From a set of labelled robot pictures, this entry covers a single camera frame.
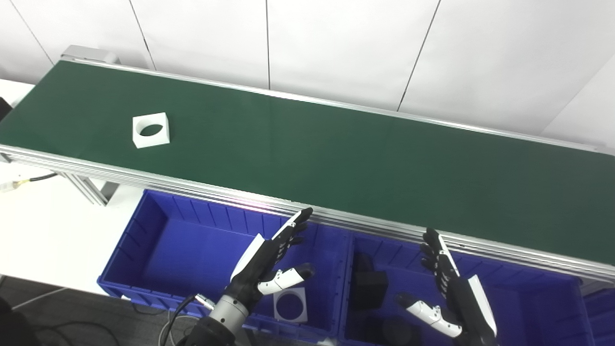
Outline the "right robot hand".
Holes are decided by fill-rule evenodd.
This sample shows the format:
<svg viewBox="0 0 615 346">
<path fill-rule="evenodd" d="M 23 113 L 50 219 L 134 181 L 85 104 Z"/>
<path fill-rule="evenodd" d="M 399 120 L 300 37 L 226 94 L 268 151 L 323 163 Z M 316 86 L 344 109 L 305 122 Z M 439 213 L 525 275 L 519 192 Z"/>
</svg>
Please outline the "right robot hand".
<svg viewBox="0 0 615 346">
<path fill-rule="evenodd" d="M 479 277 L 461 276 L 442 235 L 431 227 L 422 234 L 420 248 L 421 264 L 432 272 L 446 307 L 428 304 L 406 292 L 396 294 L 397 304 L 452 339 L 455 346 L 498 346 L 498 327 Z"/>
</svg>

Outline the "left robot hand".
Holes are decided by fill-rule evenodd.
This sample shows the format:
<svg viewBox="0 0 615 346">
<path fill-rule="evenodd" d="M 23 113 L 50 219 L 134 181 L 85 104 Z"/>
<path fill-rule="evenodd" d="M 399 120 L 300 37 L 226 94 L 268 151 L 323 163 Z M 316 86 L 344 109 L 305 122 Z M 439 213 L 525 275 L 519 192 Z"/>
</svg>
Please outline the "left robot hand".
<svg viewBox="0 0 615 346">
<path fill-rule="evenodd" d="M 306 230 L 312 213 L 312 207 L 299 210 L 270 239 L 257 235 L 239 259 L 223 294 L 232 302 L 243 305 L 251 314 L 263 296 L 279 293 L 312 278 L 316 273 L 312 263 L 274 270 L 290 247 L 303 242 L 303 237 L 298 234 Z"/>
</svg>

